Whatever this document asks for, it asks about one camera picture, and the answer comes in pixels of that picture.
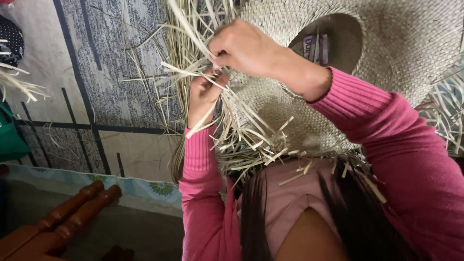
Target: woman's hand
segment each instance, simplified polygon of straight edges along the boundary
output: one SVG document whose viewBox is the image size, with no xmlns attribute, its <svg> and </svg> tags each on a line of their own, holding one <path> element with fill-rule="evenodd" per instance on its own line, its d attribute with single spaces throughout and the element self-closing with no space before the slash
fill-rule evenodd
<svg viewBox="0 0 464 261">
<path fill-rule="evenodd" d="M 213 69 L 208 68 L 204 72 L 206 75 L 213 75 Z M 229 74 L 220 74 L 215 82 L 220 86 L 226 86 L 229 83 Z M 188 124 L 187 128 L 192 129 L 209 109 L 216 103 L 222 89 L 213 85 L 203 76 L 197 76 L 190 83 L 190 99 L 188 103 Z M 210 113 L 203 126 L 209 124 L 213 120 L 213 114 Z"/>
<path fill-rule="evenodd" d="M 280 46 L 259 28 L 240 19 L 218 28 L 209 43 L 214 66 L 229 66 L 251 75 L 274 78 L 307 101 L 323 97 L 331 72 Z"/>
</svg>

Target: woman's right hand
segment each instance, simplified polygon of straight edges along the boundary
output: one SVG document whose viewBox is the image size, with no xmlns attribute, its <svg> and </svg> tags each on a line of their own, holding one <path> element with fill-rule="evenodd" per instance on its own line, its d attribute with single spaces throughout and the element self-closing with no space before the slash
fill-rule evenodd
<svg viewBox="0 0 464 261">
<path fill-rule="evenodd" d="M 215 69 L 229 66 L 241 72 L 274 78 L 309 102 L 330 88 L 331 72 L 281 46 L 259 28 L 241 19 L 218 28 L 209 43 Z"/>
</svg>

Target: ribbed sleeve cuff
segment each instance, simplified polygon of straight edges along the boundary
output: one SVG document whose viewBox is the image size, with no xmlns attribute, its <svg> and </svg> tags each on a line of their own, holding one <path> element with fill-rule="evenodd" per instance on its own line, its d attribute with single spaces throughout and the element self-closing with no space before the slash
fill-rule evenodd
<svg viewBox="0 0 464 261">
<path fill-rule="evenodd" d="M 200 130 L 193 134 L 190 139 L 185 139 L 185 157 L 184 168 L 195 171 L 209 170 L 216 165 L 216 155 L 214 149 L 214 141 L 210 137 L 213 135 L 216 125 L 208 129 Z"/>
<path fill-rule="evenodd" d="M 377 116 L 393 99 L 391 93 L 341 72 L 333 67 L 330 91 L 320 101 L 309 104 L 338 125 L 361 124 Z"/>
</svg>

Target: black polka dot cloth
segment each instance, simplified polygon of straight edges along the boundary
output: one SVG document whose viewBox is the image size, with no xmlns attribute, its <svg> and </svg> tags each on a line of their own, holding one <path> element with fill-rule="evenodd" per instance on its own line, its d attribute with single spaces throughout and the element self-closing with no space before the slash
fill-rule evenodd
<svg viewBox="0 0 464 261">
<path fill-rule="evenodd" d="M 21 29 L 0 15 L 0 62 L 18 67 L 23 55 L 24 40 Z"/>
</svg>

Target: orange wooden furniture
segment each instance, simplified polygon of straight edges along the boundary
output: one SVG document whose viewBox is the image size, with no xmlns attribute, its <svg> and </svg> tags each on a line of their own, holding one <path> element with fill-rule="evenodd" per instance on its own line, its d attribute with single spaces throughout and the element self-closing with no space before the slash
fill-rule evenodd
<svg viewBox="0 0 464 261">
<path fill-rule="evenodd" d="M 0 240 L 0 261 L 62 261 L 66 244 L 102 209 L 121 197 L 113 185 L 104 190 L 103 182 L 83 187 L 35 225 L 21 226 Z"/>
</svg>

